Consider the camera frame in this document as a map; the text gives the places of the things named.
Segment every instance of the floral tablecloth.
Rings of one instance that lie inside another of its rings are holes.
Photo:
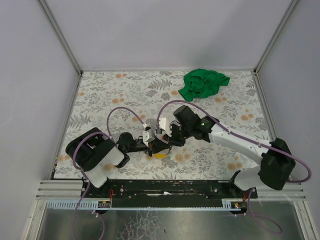
[[[160,108],[172,100],[183,100],[178,90],[184,86],[184,71],[85,72],[83,74],[61,153],[55,167],[55,179],[79,179],[81,173],[73,167],[65,153],[67,144],[93,127],[107,133],[106,119],[115,107],[134,110],[148,125],[155,127]],[[193,103],[212,116],[243,133],[269,139],[255,85],[249,71],[223,72],[230,77],[228,86],[206,99]],[[170,121],[181,104],[171,104],[162,113]],[[204,115],[193,109],[200,117]],[[141,136],[143,126],[130,112],[120,109],[110,118],[113,138],[123,132]],[[192,179],[226,180],[235,171],[252,168],[251,159],[222,145],[189,138],[183,147],[173,147],[163,159],[148,157],[143,152],[129,153],[131,160],[116,168],[103,161],[106,175],[112,179]]]

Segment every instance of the purple cable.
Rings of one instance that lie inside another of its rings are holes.
[[[73,158],[72,158],[73,166],[74,166],[76,169],[80,170],[81,173],[83,174],[84,178],[85,178],[86,180],[88,180],[88,184],[87,184],[87,186],[86,186],[86,189],[85,189],[85,191],[83,192],[82,197],[79,199],[78,203],[76,204],[75,209],[74,209],[74,212],[73,212],[73,217],[72,217],[72,237],[73,237],[74,240],[76,240],[76,237],[75,237],[75,224],[74,224],[74,223],[75,223],[76,212],[77,212],[77,210],[78,210],[78,208],[79,208],[79,206],[80,206],[80,203],[81,203],[82,199],[84,199],[84,197],[85,197],[85,195],[87,194],[87,192],[88,192],[88,190],[89,190],[89,187],[90,187],[90,181],[89,181],[88,176],[87,176],[87,175],[85,174],[85,172],[81,169],[81,167],[78,167],[77,164],[76,164],[76,156],[77,156],[78,151],[79,151],[80,147],[82,146],[82,144],[84,144],[85,141],[87,141],[89,138],[91,138],[91,137],[93,137],[93,136],[96,136],[96,135],[103,135],[103,136],[107,137],[108,139],[110,139],[110,137],[109,137],[107,134],[105,134],[104,132],[102,132],[102,131],[97,131],[97,132],[91,133],[91,134],[89,134],[88,136],[86,136],[84,139],[82,139],[82,141],[78,144],[78,146],[76,147],[76,149],[75,149],[75,151],[74,151]],[[101,235],[100,235],[100,237],[99,237],[99,240],[101,240],[101,239],[103,238],[104,234],[105,234],[106,225],[105,225],[105,221],[104,221],[104,219],[102,218],[102,216],[101,216],[100,214],[98,214],[98,213],[97,213],[96,215],[97,215],[97,216],[101,219],[101,221],[102,221],[102,233],[101,233]]]
[[[261,227],[261,228],[263,228],[264,230],[266,230],[267,232],[269,232],[269,233],[271,233],[271,234],[275,234],[275,235],[281,235],[282,233],[283,233],[283,230],[282,230],[282,227],[275,221],[275,220],[273,220],[273,219],[271,219],[270,217],[268,217],[268,216],[264,216],[264,215],[258,215],[258,214],[255,214],[255,213],[253,213],[252,211],[251,211],[251,203],[250,203],[250,199],[251,199],[251,194],[252,194],[252,192],[253,192],[253,190],[254,190],[254,188],[251,188],[251,190],[250,190],[250,193],[249,193],[249,195],[248,195],[248,210],[250,211],[250,215],[253,217],[253,219],[255,220],[255,222],[257,223],[257,224],[259,224],[259,226]],[[256,217],[260,217],[260,218],[263,218],[263,219],[267,219],[267,220],[269,220],[269,221],[271,221],[272,223],[274,223],[274,225],[276,225],[279,229],[280,229],[280,231],[272,231],[272,230],[270,230],[270,229],[268,229],[267,227],[265,227]]]
[[[159,120],[160,120],[160,115],[161,115],[161,113],[163,112],[163,110],[165,109],[166,106],[168,106],[169,104],[172,104],[172,103],[184,103],[184,104],[192,105],[192,106],[194,106],[195,108],[197,108],[197,109],[199,109],[200,111],[202,111],[204,114],[206,114],[210,119],[212,119],[212,120],[214,121],[215,124],[217,124],[219,127],[221,127],[224,131],[228,132],[229,134],[234,135],[234,136],[236,136],[237,138],[240,138],[240,139],[242,139],[242,140],[248,141],[248,142],[250,142],[250,143],[252,143],[252,144],[255,144],[255,145],[258,145],[258,146],[260,145],[261,147],[264,147],[264,148],[267,148],[267,149],[269,149],[269,150],[272,150],[272,151],[275,151],[275,152],[277,152],[277,153],[280,153],[280,154],[282,154],[282,155],[285,155],[286,157],[291,158],[291,159],[297,161],[298,163],[300,163],[301,165],[303,165],[303,166],[306,168],[307,172],[308,172],[308,176],[307,176],[306,178],[302,179],[302,180],[287,181],[288,183],[297,183],[297,184],[299,184],[299,183],[304,183],[304,182],[308,181],[308,180],[311,178],[311,176],[312,176],[311,169],[310,169],[310,167],[309,167],[304,161],[300,160],[299,158],[297,158],[297,157],[295,157],[295,156],[293,156],[293,155],[291,155],[291,154],[289,154],[289,153],[287,153],[287,152],[285,152],[285,151],[279,150],[279,149],[274,148],[274,147],[272,147],[272,146],[265,145],[265,144],[263,144],[263,143],[260,144],[258,141],[252,140],[252,139],[250,139],[250,138],[247,138],[247,137],[245,137],[245,136],[242,136],[242,135],[240,135],[240,134],[237,134],[237,133],[235,133],[235,132],[230,131],[228,128],[226,128],[226,127],[223,126],[220,122],[218,122],[214,117],[212,117],[207,111],[205,111],[205,110],[202,109],[201,107],[195,105],[194,103],[191,103],[191,102],[188,102],[188,101],[184,101],[184,100],[173,100],[173,101],[167,102],[167,103],[160,109],[159,114],[158,114],[158,116],[157,116],[157,119],[156,119],[156,127],[157,127],[157,129],[159,129]],[[282,230],[282,228],[281,228],[281,226],[280,226],[279,224],[277,224],[274,220],[272,220],[272,219],[269,218],[268,216],[259,215],[259,214],[254,214],[254,213],[251,211],[250,198],[251,198],[251,193],[252,193],[252,191],[253,191],[253,189],[251,189],[251,191],[250,191],[250,193],[249,193],[249,196],[248,196],[248,209],[249,209],[249,211],[251,212],[250,215],[253,217],[253,219],[256,221],[256,223],[260,225],[260,227],[262,227],[263,229],[265,229],[265,230],[268,231],[269,233],[273,233],[273,234],[276,234],[276,235],[281,235],[282,232],[283,232],[283,230]],[[273,222],[273,223],[280,229],[280,232],[272,231],[272,230],[266,228],[265,226],[262,225],[261,222],[258,221],[258,219],[257,219],[256,217],[260,217],[260,218],[264,218],[264,219],[270,220],[271,222]]]
[[[142,121],[142,119],[141,119],[133,110],[131,110],[130,108],[125,107],[125,106],[117,106],[116,108],[112,109],[112,110],[109,112],[109,115],[108,115],[108,117],[106,118],[106,129],[107,129],[108,134],[109,134],[109,136],[110,136],[110,139],[111,139],[112,141],[114,141],[114,139],[113,139],[113,137],[112,137],[112,135],[111,135],[110,128],[109,128],[109,118],[110,118],[111,114],[112,114],[115,110],[118,110],[118,109],[128,110],[129,112],[131,112],[131,113],[140,121],[140,123],[141,123],[142,125],[145,124],[145,123]]]

